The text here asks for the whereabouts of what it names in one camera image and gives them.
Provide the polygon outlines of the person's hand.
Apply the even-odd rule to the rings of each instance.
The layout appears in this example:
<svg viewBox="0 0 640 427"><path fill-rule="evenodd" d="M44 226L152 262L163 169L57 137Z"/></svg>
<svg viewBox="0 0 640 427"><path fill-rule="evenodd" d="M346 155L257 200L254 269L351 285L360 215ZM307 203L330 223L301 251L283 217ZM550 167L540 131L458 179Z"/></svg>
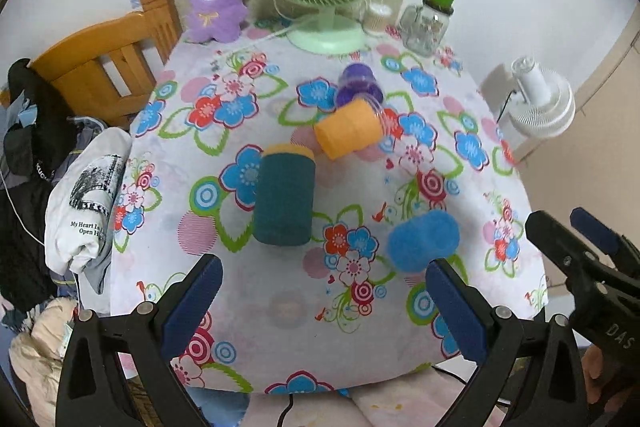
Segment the person's hand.
<svg viewBox="0 0 640 427"><path fill-rule="evenodd" d="M604 356L595 345L590 345L582 356L582 373L584 373L588 404L596 404L602 395L605 385ZM608 399L604 405L605 413L617 412L631 394L630 389L619 392Z"/></svg>

